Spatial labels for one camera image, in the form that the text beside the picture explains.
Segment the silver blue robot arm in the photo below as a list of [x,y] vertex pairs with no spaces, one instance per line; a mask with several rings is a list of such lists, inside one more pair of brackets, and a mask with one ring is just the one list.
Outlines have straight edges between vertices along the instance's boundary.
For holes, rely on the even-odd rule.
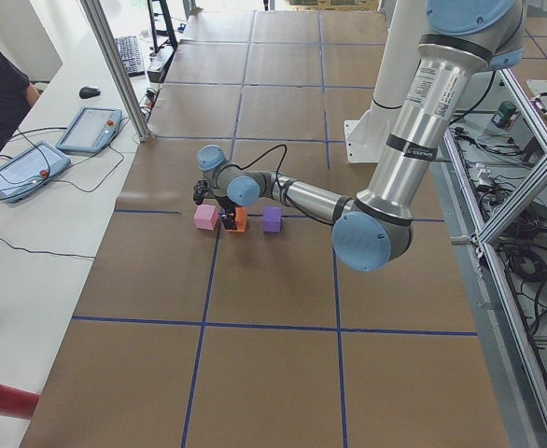
[[377,270],[413,239],[411,205],[470,79],[521,60],[524,1],[399,1],[389,25],[377,85],[400,105],[372,179],[342,196],[278,171],[229,161],[216,145],[197,154],[202,178],[193,200],[213,199],[233,229],[236,210],[266,197],[331,226],[333,249],[348,267]]

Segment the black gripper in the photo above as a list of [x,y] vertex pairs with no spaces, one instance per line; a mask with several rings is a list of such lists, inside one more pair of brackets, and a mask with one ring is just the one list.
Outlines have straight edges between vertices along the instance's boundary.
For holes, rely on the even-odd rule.
[[233,230],[237,218],[238,204],[219,189],[212,189],[213,195],[221,208],[222,225],[225,230]]

